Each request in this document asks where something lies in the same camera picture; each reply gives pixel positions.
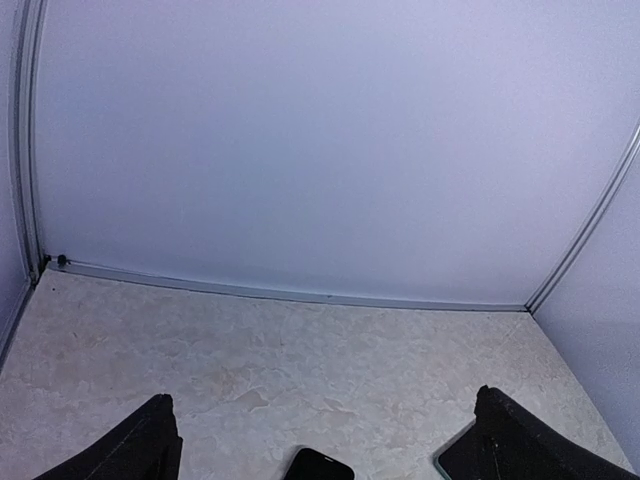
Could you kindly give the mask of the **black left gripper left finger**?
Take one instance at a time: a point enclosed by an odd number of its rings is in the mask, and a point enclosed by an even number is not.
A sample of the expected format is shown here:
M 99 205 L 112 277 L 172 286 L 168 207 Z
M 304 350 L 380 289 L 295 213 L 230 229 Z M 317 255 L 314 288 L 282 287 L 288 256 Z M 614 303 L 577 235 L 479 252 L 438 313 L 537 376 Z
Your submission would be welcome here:
M 41 479 L 176 479 L 183 439 L 169 394 L 156 394 Z

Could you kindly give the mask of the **black phone teal edge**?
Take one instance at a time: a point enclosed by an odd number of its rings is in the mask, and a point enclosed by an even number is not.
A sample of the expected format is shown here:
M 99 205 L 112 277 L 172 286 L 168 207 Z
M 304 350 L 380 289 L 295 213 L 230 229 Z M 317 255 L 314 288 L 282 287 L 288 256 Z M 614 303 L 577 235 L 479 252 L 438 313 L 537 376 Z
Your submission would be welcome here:
M 444 479 L 498 479 L 492 445 L 474 420 L 436 451 L 433 463 Z

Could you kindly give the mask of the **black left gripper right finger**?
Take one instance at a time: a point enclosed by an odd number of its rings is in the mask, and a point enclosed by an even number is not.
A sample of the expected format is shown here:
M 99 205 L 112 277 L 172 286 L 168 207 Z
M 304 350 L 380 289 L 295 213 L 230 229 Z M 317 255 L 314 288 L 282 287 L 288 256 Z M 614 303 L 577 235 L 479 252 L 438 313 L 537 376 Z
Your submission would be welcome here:
M 495 387 L 477 393 L 475 436 L 482 479 L 636 479 L 560 435 Z

